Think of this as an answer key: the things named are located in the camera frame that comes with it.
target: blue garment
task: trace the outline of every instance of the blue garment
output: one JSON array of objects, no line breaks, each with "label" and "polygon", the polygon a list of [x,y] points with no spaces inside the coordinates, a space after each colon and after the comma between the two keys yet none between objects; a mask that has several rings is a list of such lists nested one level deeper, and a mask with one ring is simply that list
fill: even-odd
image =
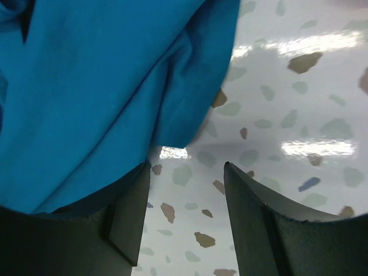
[{"label": "blue garment", "polygon": [[22,43],[1,25],[25,2],[0,1],[0,205],[52,212],[150,145],[191,141],[225,77],[239,0],[36,0]]}]

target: white floor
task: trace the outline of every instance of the white floor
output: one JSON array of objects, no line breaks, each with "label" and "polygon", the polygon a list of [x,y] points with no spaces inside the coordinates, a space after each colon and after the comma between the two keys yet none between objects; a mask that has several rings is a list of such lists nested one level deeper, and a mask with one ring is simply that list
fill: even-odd
[{"label": "white floor", "polygon": [[367,42],[367,0],[243,1],[225,96],[191,146],[153,153],[133,275],[239,275],[226,161],[302,204],[366,212]]}]

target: terrazzo floor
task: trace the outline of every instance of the terrazzo floor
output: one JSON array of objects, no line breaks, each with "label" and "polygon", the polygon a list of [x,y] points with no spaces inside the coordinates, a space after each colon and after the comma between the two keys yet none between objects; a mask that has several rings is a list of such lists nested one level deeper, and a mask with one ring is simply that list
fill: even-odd
[{"label": "terrazzo floor", "polygon": [[238,275],[226,161],[304,205],[365,213],[367,52],[367,0],[243,1],[226,81],[197,137],[152,152],[132,275]]}]

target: fabric fold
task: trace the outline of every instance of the fabric fold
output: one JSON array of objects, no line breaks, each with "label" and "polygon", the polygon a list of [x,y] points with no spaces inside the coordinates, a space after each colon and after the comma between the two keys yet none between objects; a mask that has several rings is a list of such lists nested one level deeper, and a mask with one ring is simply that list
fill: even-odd
[{"label": "fabric fold", "polygon": [[52,212],[121,178],[151,145],[185,147],[225,77],[238,9],[37,0],[18,62],[0,41],[0,204]]}]

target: glossy floor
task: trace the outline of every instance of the glossy floor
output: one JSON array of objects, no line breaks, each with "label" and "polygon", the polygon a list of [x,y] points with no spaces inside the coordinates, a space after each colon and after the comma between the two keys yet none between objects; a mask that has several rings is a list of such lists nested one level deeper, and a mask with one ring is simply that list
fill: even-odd
[{"label": "glossy floor", "polygon": [[367,53],[368,1],[243,1],[227,80],[198,137],[152,154],[133,275],[239,275],[226,161],[302,204],[366,212]]}]

